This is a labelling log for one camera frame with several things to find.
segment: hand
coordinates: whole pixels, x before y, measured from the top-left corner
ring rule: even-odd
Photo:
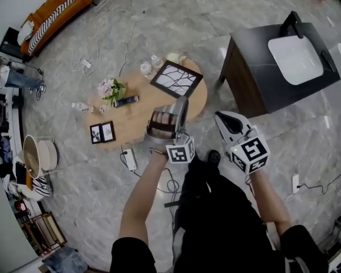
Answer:
[[[152,121],[169,124],[169,117],[171,117],[171,122],[170,122],[171,125],[175,125],[177,117],[173,114],[164,113],[164,112],[158,112],[158,111],[154,112]],[[151,133],[154,137],[159,138],[159,139],[170,139],[172,137],[172,132],[159,130],[155,128],[151,129]],[[155,147],[155,149],[161,152],[167,151],[164,145],[158,145],[157,147]]]

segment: orange sofa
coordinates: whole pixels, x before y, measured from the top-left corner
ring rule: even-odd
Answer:
[[[52,13],[67,0],[47,0],[39,9],[34,13],[31,13],[28,18],[24,21],[26,23],[28,20],[34,23],[33,35],[37,32],[40,25],[45,22]],[[91,5],[92,0],[75,0],[71,5],[69,5],[51,24],[47,32],[42,37],[41,41],[38,43],[34,49],[32,56],[36,55],[43,45],[54,35],[67,21],[74,17],[78,12],[80,12],[85,7]],[[25,55],[29,54],[29,40],[26,40],[20,49],[20,52]]]

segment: white sink basin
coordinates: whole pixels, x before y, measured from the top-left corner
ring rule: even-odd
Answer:
[[[296,35],[271,39],[268,42],[284,78],[299,85],[323,74],[323,66],[310,40]]]

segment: marble floor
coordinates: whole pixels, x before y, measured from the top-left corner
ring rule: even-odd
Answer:
[[[86,102],[90,92],[105,77],[118,77],[129,42],[127,73],[152,54],[178,51],[195,60],[204,74],[209,91],[204,111],[189,123],[188,133],[196,138],[203,156],[210,148],[223,152],[219,132],[212,118],[216,110],[237,111],[227,84],[215,86],[230,39],[230,32],[282,23],[291,10],[302,21],[314,23],[330,48],[341,42],[341,5],[336,0],[110,0],[104,8],[90,8],[67,25],[39,57],[31,63],[44,70],[47,92],[41,101],[25,93],[24,132],[56,138],[61,171],[51,176],[54,194],[43,201],[53,212],[68,245],[80,250],[91,267],[108,270],[111,247],[119,232],[124,204],[138,178],[119,160],[119,150],[101,152],[91,145],[82,114],[72,102]],[[93,37],[101,31],[97,70],[89,77],[72,72],[81,56],[95,64],[97,48]],[[265,134],[272,155],[266,170],[275,190],[292,215],[319,242],[341,214],[341,180],[321,197],[320,190],[301,188],[290,197],[290,178],[299,173],[300,182],[326,185],[341,173],[341,115],[332,111],[323,92],[273,114],[251,119]],[[133,144],[141,173],[149,154],[145,143]],[[185,166],[169,165],[181,184]],[[225,177],[242,187],[255,202],[244,175],[226,158],[220,169]],[[165,173],[160,187],[165,188]],[[171,215],[163,204],[170,195],[158,192],[149,216],[149,246],[158,271],[172,262]]]

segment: striped cushion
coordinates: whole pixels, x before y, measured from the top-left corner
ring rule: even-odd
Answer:
[[[51,187],[43,176],[33,179],[33,190],[42,196],[50,196],[52,192]]]
[[[41,39],[47,32],[47,30],[50,28],[51,24],[58,18],[58,16],[69,6],[71,5],[75,0],[67,0],[63,4],[57,7],[56,11],[52,13],[52,15],[41,24],[35,35],[30,40],[29,43],[29,55],[33,54],[33,51],[35,50],[36,46],[40,43]]]

